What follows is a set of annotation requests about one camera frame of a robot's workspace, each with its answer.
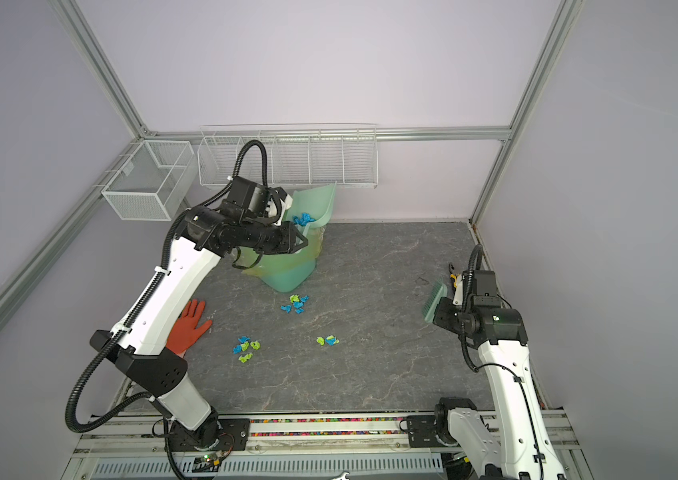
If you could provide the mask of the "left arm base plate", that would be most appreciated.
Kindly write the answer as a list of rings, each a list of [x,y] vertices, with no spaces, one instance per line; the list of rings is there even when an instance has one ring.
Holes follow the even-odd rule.
[[[167,440],[175,452],[243,451],[249,439],[250,426],[248,418],[221,418],[197,433],[189,432],[176,423],[170,427]]]

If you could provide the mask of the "green plastic dustpan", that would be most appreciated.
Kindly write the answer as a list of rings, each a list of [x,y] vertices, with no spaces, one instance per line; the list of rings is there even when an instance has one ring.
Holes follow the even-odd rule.
[[[293,216],[300,216],[303,212],[309,213],[316,219],[305,227],[297,226],[298,230],[306,235],[308,232],[325,226],[331,219],[336,195],[336,185],[330,184],[310,189],[295,190],[291,197],[292,206],[285,212],[285,219],[293,221]]]

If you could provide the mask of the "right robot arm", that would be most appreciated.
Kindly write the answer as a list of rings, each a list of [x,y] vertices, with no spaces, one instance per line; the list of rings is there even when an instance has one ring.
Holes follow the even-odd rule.
[[[458,336],[470,370],[487,375],[499,422],[495,438],[475,408],[442,406],[441,437],[458,444],[479,479],[564,479],[532,379],[523,318],[499,294],[495,273],[463,274],[453,297],[436,295],[428,318]]]

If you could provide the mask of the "blue paper scrap cluster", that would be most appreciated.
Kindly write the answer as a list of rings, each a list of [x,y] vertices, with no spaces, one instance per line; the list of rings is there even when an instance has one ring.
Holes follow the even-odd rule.
[[[293,222],[298,225],[305,227],[311,223],[314,223],[316,221],[315,218],[313,218],[309,213],[303,212],[300,216],[293,216],[292,217]]]

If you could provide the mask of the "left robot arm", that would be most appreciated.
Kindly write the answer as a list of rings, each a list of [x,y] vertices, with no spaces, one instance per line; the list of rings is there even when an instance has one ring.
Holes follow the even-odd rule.
[[[220,195],[219,206],[200,204],[173,221],[160,262],[139,298],[111,329],[92,335],[96,355],[75,382],[65,406],[64,421],[70,431],[90,432],[146,399],[187,436],[192,447],[209,449],[217,443],[218,414],[190,380],[186,360],[169,349],[171,330],[200,282],[225,255],[241,248],[260,256],[292,254],[308,244],[286,218],[292,199],[283,188],[235,176]],[[98,418],[81,422],[76,413],[82,391],[104,360],[142,390]]]

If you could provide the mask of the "green blue scrap cluster front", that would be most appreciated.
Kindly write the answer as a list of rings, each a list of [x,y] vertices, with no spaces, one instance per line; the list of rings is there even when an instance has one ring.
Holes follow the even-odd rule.
[[[333,346],[333,345],[338,344],[339,340],[335,336],[330,335],[328,337],[317,337],[316,342],[321,346],[324,346],[324,345]]]

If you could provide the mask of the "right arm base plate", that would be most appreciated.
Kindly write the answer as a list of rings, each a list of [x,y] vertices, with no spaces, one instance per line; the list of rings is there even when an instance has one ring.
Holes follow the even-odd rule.
[[[409,415],[400,422],[400,426],[407,435],[409,446],[412,448],[453,446],[439,434],[437,419],[434,414]]]

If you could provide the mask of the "green hand brush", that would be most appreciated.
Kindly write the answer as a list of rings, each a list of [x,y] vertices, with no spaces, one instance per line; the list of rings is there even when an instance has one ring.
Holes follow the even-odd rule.
[[[433,285],[433,288],[429,294],[428,299],[425,301],[422,307],[422,316],[425,322],[433,323],[438,305],[442,299],[448,299],[448,288],[442,282],[436,282]]]

